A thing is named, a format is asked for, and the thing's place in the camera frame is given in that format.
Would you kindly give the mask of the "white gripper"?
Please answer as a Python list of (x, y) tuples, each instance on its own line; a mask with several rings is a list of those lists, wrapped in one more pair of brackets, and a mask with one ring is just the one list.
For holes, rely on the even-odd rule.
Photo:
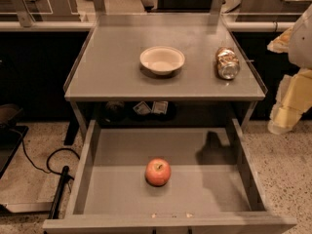
[(267, 49), (278, 54), (289, 52), (289, 61), (302, 68), (294, 76), (283, 77), (270, 113), (268, 131), (281, 135), (290, 132), (312, 108), (312, 5)]

